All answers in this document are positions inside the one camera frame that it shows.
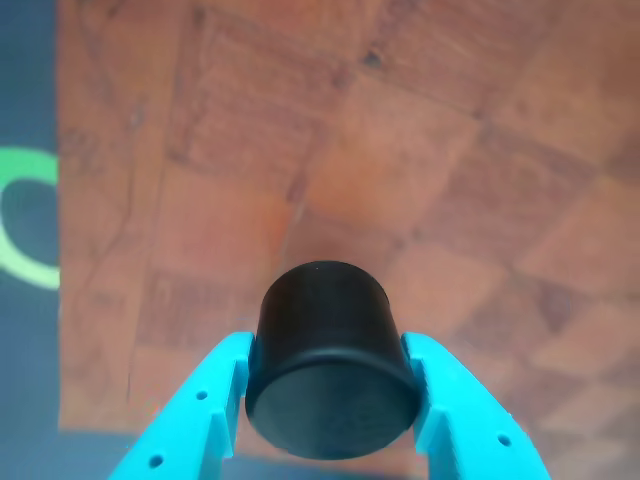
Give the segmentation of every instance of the wood tile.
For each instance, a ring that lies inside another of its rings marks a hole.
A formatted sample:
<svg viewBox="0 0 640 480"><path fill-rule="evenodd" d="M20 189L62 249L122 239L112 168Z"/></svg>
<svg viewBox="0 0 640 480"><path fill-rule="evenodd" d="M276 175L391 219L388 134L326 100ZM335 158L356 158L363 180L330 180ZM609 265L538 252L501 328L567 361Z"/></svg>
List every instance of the wood tile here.
<svg viewBox="0 0 640 480"><path fill-rule="evenodd" d="M581 380L538 368L524 368L507 393L502 406L525 428L577 395L584 388Z"/></svg>
<svg viewBox="0 0 640 480"><path fill-rule="evenodd" d="M541 420L546 430L594 435L634 401L640 393L593 384Z"/></svg>
<svg viewBox="0 0 640 480"><path fill-rule="evenodd" d="M475 132L474 121L447 107L359 76L308 204L357 228L406 234Z"/></svg>
<svg viewBox="0 0 640 480"><path fill-rule="evenodd" d="M443 345L498 400L509 391L522 365L513 357L483 352L467 342L446 340Z"/></svg>
<svg viewBox="0 0 640 480"><path fill-rule="evenodd" d="M200 0L346 59L362 50L380 0Z"/></svg>
<svg viewBox="0 0 640 480"><path fill-rule="evenodd" d="M568 328L583 302L580 295L558 285L514 276L455 338L485 352L524 358Z"/></svg>
<svg viewBox="0 0 640 480"><path fill-rule="evenodd" d="M174 150L172 159L283 198L290 196L322 143L324 127L319 122L225 87L203 94L198 108L184 148Z"/></svg>
<svg viewBox="0 0 640 480"><path fill-rule="evenodd" d="M640 472L640 448L632 447L616 461L598 470L600 478L608 480L635 480Z"/></svg>
<svg viewBox="0 0 640 480"><path fill-rule="evenodd" d="M619 182L640 183L640 131L630 134L607 163L607 173Z"/></svg>
<svg viewBox="0 0 640 480"><path fill-rule="evenodd" d="M208 352L235 331L254 331L262 292L177 274L150 273L138 344Z"/></svg>
<svg viewBox="0 0 640 480"><path fill-rule="evenodd" d="M314 260L337 260L366 270L378 281L399 242L385 234L359 230L305 210L293 225L282 271Z"/></svg>
<svg viewBox="0 0 640 480"><path fill-rule="evenodd" d="M148 423L171 400L204 358L204 354L153 346L138 346L131 364L128 402L144 412Z"/></svg>
<svg viewBox="0 0 640 480"><path fill-rule="evenodd" d="M511 86L565 4L391 0L370 51L385 80L481 113Z"/></svg>
<svg viewBox="0 0 640 480"><path fill-rule="evenodd" d="M580 443L581 435L532 429L527 432L542 461L548 464Z"/></svg>
<svg viewBox="0 0 640 480"><path fill-rule="evenodd" d="M341 103L345 65L213 9L196 7L186 30L173 158L287 196L324 142L314 117Z"/></svg>
<svg viewBox="0 0 640 480"><path fill-rule="evenodd" d="M637 330L637 318L629 312L615 305L599 303L540 347L532 361L540 367L594 378L624 358L636 341Z"/></svg>
<svg viewBox="0 0 640 480"><path fill-rule="evenodd" d="M638 121L638 5L575 2L527 68L498 121L601 163Z"/></svg>
<svg viewBox="0 0 640 480"><path fill-rule="evenodd" d="M640 402L621 412L603 428L602 433L610 438L640 445Z"/></svg>
<svg viewBox="0 0 640 480"><path fill-rule="evenodd" d="M180 100L193 89L207 93L226 85L321 115L341 103L350 81L344 62L199 6L186 26L182 55L186 76L179 83Z"/></svg>
<svg viewBox="0 0 640 480"><path fill-rule="evenodd" d="M241 289L264 287L291 215L275 194L168 166L153 264Z"/></svg>
<svg viewBox="0 0 640 480"><path fill-rule="evenodd" d="M640 389L640 346L632 347L602 378L610 385Z"/></svg>
<svg viewBox="0 0 640 480"><path fill-rule="evenodd" d="M127 431L136 421L125 408L128 359L184 2L58 7L59 425Z"/></svg>
<svg viewBox="0 0 640 480"><path fill-rule="evenodd" d="M438 245L411 243L383 277L401 331L443 340L496 289L501 267L450 252Z"/></svg>
<svg viewBox="0 0 640 480"><path fill-rule="evenodd" d="M581 480L621 459L624 445L608 440L585 440L547 465L549 474L561 480Z"/></svg>
<svg viewBox="0 0 640 480"><path fill-rule="evenodd" d="M600 179L521 261L531 275L590 294L640 288L640 191Z"/></svg>
<svg viewBox="0 0 640 480"><path fill-rule="evenodd" d="M464 156L426 213L420 235L469 255L510 262L585 188L579 162L489 129Z"/></svg>

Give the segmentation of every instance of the rubber cap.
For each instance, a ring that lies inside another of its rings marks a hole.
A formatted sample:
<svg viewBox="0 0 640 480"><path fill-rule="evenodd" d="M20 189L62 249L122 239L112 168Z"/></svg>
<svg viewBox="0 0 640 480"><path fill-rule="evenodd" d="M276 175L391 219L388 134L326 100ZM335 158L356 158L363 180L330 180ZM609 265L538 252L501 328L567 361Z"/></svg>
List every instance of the rubber cap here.
<svg viewBox="0 0 640 480"><path fill-rule="evenodd" d="M384 290L346 263L301 265L271 286L249 369L251 424L299 457L373 453L406 431L420 407Z"/></svg>

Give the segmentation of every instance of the cyan plastic part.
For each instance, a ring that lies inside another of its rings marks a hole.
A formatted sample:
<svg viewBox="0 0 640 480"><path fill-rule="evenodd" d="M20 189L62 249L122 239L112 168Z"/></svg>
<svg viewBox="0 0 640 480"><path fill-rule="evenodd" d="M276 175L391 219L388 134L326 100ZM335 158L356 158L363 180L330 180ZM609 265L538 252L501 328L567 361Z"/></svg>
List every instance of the cyan plastic part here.
<svg viewBox="0 0 640 480"><path fill-rule="evenodd" d="M142 434L111 480L215 480L233 456L252 333L225 338ZM442 345L418 333L403 344L423 393L413 426L431 480L550 480L527 434Z"/></svg>
<svg viewBox="0 0 640 480"><path fill-rule="evenodd" d="M423 389L413 425L433 480L549 480L529 436L449 351L426 335L402 337Z"/></svg>
<svg viewBox="0 0 640 480"><path fill-rule="evenodd" d="M252 333L233 333L198 365L111 475L111 480L218 479L233 456L249 378Z"/></svg>

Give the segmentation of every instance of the black cylinder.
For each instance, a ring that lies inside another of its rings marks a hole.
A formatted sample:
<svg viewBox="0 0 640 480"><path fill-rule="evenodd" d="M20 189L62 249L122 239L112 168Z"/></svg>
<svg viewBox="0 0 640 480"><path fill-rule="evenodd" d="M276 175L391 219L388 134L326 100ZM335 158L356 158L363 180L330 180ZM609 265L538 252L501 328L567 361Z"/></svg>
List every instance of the black cylinder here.
<svg viewBox="0 0 640 480"><path fill-rule="evenodd" d="M262 302L245 405L264 438L304 458L367 455L407 430L420 392L380 284L329 261L276 280Z"/></svg>

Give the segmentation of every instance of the green circle marking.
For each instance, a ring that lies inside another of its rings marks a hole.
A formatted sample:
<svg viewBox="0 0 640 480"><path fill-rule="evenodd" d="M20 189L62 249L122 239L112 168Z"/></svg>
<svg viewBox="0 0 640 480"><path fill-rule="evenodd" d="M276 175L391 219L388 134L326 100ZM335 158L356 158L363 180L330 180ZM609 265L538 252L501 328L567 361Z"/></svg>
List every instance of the green circle marking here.
<svg viewBox="0 0 640 480"><path fill-rule="evenodd" d="M56 157L28 148L0 148L0 201L2 191L16 180L35 180L55 187L58 183ZM0 269L37 287L56 290L60 269L29 258L16 247L0 217Z"/></svg>

